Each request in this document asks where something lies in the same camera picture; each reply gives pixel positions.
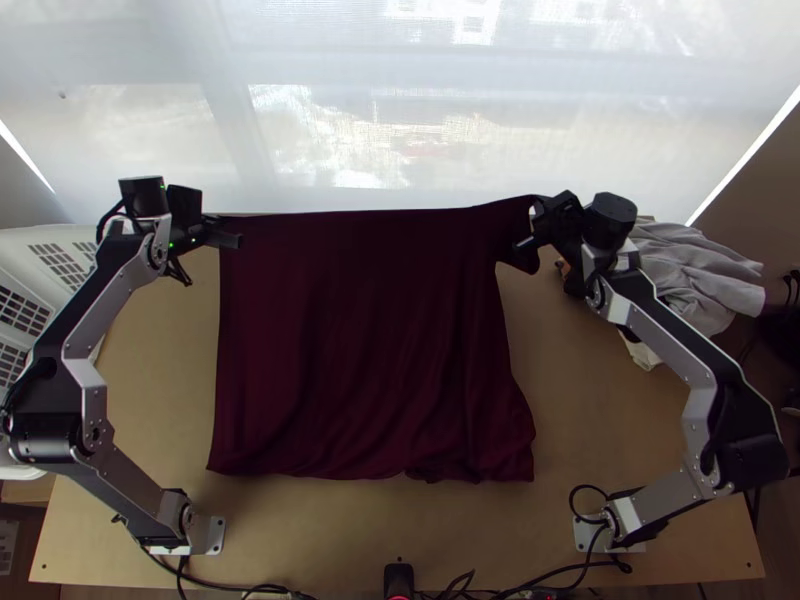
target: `gray cloth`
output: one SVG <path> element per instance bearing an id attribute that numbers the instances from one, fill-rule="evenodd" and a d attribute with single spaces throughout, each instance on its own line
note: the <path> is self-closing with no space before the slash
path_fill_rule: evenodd
<path id="1" fill-rule="evenodd" d="M 763 264 L 675 223 L 640 218 L 629 237 L 658 296 L 704 335 L 724 331 L 737 312 L 761 313 Z"/>

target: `wooden table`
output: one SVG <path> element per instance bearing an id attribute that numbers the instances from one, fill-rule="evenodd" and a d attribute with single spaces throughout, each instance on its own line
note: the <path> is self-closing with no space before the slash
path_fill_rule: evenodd
<path id="1" fill-rule="evenodd" d="M 552 256 L 545 253 L 542 263 Z M 156 481 L 182 487 L 198 508 L 228 519 L 218 557 L 192 559 L 217 582 L 274 581 L 315 595 L 377 590 L 402 557 L 420 589 L 477 569 L 476 588 L 506 588 L 582 561 L 567 494 L 608 491 L 677 468 L 688 389 L 666 367 L 642 371 L 616 330 L 563 295 L 550 269 L 531 277 L 498 265 L 514 375 L 533 411 L 532 484 L 237 478 L 205 470 L 211 441 L 218 319 L 213 250 L 184 260 L 195 285 L 159 281 L 117 318 L 98 366 L 108 381 L 117 443 Z M 585 498 L 596 508 L 596 498 Z M 112 511 L 59 477 L 31 578 L 71 584 L 172 587 Z M 763 577 L 741 495 L 675 519 L 632 575 L 597 569 L 585 585 Z M 566 583 L 574 574 L 556 583 Z"/>

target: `maroon fabric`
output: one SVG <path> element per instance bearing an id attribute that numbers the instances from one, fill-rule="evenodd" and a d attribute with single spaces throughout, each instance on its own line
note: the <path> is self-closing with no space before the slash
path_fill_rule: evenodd
<path id="1" fill-rule="evenodd" d="M 233 221 L 208 468 L 531 481 L 495 279 L 529 205 Z"/>

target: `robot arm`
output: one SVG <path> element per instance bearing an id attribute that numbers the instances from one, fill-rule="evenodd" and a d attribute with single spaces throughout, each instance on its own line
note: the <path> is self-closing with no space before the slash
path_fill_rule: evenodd
<path id="1" fill-rule="evenodd" d="M 165 190 L 161 177 L 120 180 L 120 188 L 134 232 L 112 223 L 96 269 L 37 339 L 9 389 L 3 427 L 17 461 L 75 481 L 116 510 L 150 553 L 217 554 L 224 519 L 196 514 L 183 490 L 161 488 L 114 444 L 107 386 L 89 354 L 134 290 L 179 255 L 203 244 L 236 248 L 240 239 L 201 215 L 197 190 Z"/>
<path id="2" fill-rule="evenodd" d="M 534 196 L 533 235 L 518 251 L 552 244 L 572 267 L 565 291 L 583 296 L 600 317 L 645 342 L 689 385 L 681 417 L 686 452 L 673 473 L 612 494 L 597 515 L 574 524 L 576 545 L 600 551 L 653 539 L 672 517 L 709 500 L 786 477 L 786 450 L 772 405 L 747 383 L 731 357 L 656 297 L 628 239 L 635 205 L 602 193 L 586 208 L 570 192 Z"/>

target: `white curtain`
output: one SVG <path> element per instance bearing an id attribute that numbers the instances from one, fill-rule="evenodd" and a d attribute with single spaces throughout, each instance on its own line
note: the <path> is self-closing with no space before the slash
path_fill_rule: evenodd
<path id="1" fill-rule="evenodd" d="M 789 0 L 0 0 L 0 120 L 79 223 L 152 174 L 209 211 L 568 188 L 682 222 L 800 83 L 798 22 Z"/>

